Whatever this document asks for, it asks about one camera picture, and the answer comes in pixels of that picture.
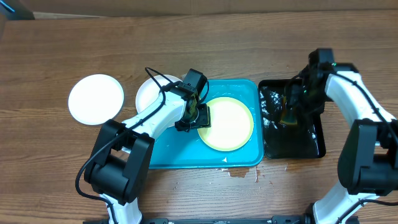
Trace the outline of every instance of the black cable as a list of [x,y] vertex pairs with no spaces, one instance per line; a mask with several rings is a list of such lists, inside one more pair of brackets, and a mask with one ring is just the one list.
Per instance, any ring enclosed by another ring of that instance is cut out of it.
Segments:
[[158,72],[158,71],[156,71],[156,70],[154,70],[154,69],[151,69],[151,68],[149,68],[149,67],[146,67],[146,68],[145,68],[145,71],[147,72],[148,76],[150,76],[150,78],[153,79],[153,81],[156,83],[156,85],[160,88],[160,91],[162,92],[163,99],[162,99],[162,102],[160,103],[160,105],[159,105],[153,112],[151,112],[150,114],[148,114],[145,118],[140,119],[136,124],[134,124],[134,125],[131,126],[130,128],[127,128],[127,129],[124,130],[121,134],[118,134],[115,138],[113,138],[112,140],[110,140],[110,142],[106,143],[100,150],[98,150],[93,156],[91,156],[91,157],[82,165],[82,167],[80,168],[79,172],[77,173],[76,180],[75,180],[75,188],[76,188],[76,191],[77,191],[81,196],[86,197],[86,198],[90,198],[90,199],[93,199],[93,200],[100,200],[100,201],[105,202],[105,203],[108,205],[108,207],[109,207],[110,210],[111,210],[113,222],[114,222],[115,224],[118,224],[118,223],[117,223],[117,221],[116,221],[116,216],[115,216],[115,213],[114,213],[113,204],[112,204],[108,199],[106,199],[106,198],[101,198],[101,197],[99,197],[99,196],[89,195],[89,194],[86,194],[86,193],[82,192],[81,189],[80,189],[79,181],[80,181],[80,177],[81,177],[81,175],[83,174],[84,170],[86,169],[87,165],[88,165],[99,153],[101,153],[101,152],[102,152],[104,149],[106,149],[107,147],[113,146],[113,145],[115,145],[116,143],[118,143],[118,142],[119,142],[125,135],[127,135],[131,130],[133,130],[134,128],[136,128],[136,127],[138,127],[139,125],[141,125],[143,122],[145,122],[146,120],[148,120],[151,116],[155,115],[155,114],[161,109],[161,107],[165,104],[165,101],[166,101],[166,94],[165,94],[164,90],[162,89],[162,86],[161,86],[161,85],[159,84],[159,82],[154,78],[154,76],[150,73],[149,70],[151,70],[151,71],[153,71],[153,72],[155,72],[155,73],[157,73],[157,74],[159,74],[159,75],[162,75],[162,76],[163,76],[165,79],[167,79],[169,82],[171,82],[171,80],[169,80],[169,79],[168,79],[167,77],[165,77],[163,74],[161,74],[160,72]]
[[302,73],[300,72],[300,73],[298,73],[297,75],[295,75],[295,76],[293,76],[287,83],[286,83],[286,85],[285,85],[285,88],[284,88],[284,95],[287,97],[287,88],[288,87],[290,87],[290,84],[292,84],[292,82],[293,82],[293,80],[295,80],[296,78],[298,78],[298,77],[302,77]]
[[160,75],[161,77],[165,78],[167,81],[169,81],[170,83],[172,83],[172,81],[171,81],[169,78],[167,78],[165,75],[161,74],[161,73],[158,72],[157,70],[154,70],[154,69],[152,69],[152,68],[146,67],[146,68],[145,68],[145,71],[146,71],[148,74],[149,74],[148,70],[153,71],[154,73]]
[[376,203],[379,205],[385,205],[385,206],[397,206],[398,202],[383,202],[380,200],[373,200],[373,199],[362,199],[362,200],[358,200],[358,202],[356,202],[353,206],[351,206],[351,208],[349,208],[347,211],[345,211],[345,213],[343,213],[343,215],[339,218],[337,218],[337,221],[335,224],[340,224],[343,222],[343,220],[351,213],[353,212],[358,206],[362,205],[362,207],[364,206],[364,203]]
[[203,103],[204,102],[204,100],[206,99],[206,97],[207,97],[207,93],[209,93],[209,80],[207,80],[206,81],[206,83],[207,83],[207,91],[206,91],[206,94],[203,96],[203,98],[202,99],[200,99],[199,101],[198,101],[198,104],[201,104],[201,103]]

